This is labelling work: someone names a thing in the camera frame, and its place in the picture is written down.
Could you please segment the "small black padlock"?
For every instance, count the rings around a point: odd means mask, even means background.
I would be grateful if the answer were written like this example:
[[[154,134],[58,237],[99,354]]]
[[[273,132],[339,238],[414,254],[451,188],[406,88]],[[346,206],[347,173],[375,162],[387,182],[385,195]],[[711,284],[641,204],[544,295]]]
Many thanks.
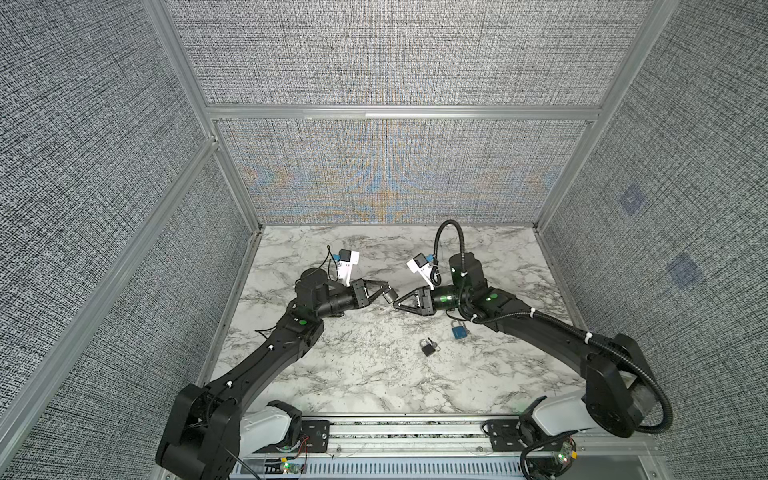
[[[387,289],[386,289],[386,290],[383,292],[383,296],[384,296],[385,300],[386,300],[386,301],[387,301],[389,304],[392,304],[392,303],[394,303],[394,302],[397,300],[397,298],[398,298],[398,294],[397,294],[397,292],[396,292],[396,291],[395,291],[393,288],[391,288],[391,287],[388,287],[388,288],[387,288]]]
[[[422,339],[419,342],[419,347],[425,357],[430,357],[436,354],[440,350],[439,345],[435,341],[433,341],[431,338]]]

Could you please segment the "blue padlock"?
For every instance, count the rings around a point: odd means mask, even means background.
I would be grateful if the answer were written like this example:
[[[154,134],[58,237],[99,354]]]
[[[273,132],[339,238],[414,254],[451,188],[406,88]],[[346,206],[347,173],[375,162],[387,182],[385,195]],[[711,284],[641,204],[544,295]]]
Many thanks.
[[[469,331],[463,321],[453,320],[451,322],[452,335],[456,340],[462,340],[469,336]]]

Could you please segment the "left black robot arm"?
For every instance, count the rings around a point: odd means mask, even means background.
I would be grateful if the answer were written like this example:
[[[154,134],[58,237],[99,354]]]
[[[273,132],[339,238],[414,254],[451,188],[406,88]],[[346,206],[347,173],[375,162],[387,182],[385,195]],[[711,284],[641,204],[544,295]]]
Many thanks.
[[[368,307],[397,293],[386,281],[334,281],[321,268],[305,270],[295,298],[267,339],[242,362],[203,385],[176,396],[155,462],[180,479],[225,479],[240,461],[241,420],[274,378],[300,360],[324,331],[324,319]]]

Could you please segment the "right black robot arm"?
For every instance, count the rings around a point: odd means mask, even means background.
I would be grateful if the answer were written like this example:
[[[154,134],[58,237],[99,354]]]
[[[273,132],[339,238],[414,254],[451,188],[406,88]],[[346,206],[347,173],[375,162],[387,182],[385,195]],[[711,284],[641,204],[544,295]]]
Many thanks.
[[[542,396],[524,410],[518,429],[526,443],[592,429],[629,438],[636,432],[660,434],[671,428],[671,402],[631,337],[609,338],[579,329],[490,286],[481,262],[471,253],[450,258],[449,284],[440,280],[430,256],[418,254],[407,266],[426,284],[396,299],[396,309],[424,317],[453,310],[461,325],[523,340],[584,380],[583,390]]]

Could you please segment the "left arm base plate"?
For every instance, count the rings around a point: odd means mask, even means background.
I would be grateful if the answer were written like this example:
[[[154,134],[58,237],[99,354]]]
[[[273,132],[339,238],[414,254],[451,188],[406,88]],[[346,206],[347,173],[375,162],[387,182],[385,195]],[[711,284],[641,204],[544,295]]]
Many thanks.
[[[296,445],[289,450],[289,456],[299,452],[326,453],[330,441],[331,422],[328,420],[303,420]]]

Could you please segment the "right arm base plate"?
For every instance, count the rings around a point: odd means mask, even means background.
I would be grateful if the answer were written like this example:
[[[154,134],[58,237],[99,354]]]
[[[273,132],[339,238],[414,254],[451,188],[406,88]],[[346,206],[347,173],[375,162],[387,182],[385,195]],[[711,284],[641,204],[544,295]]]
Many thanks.
[[[557,451],[562,443],[556,442],[554,435],[546,434],[532,420],[517,417],[487,420],[481,430],[490,440],[494,452],[522,452],[539,442],[543,443],[540,450]]]

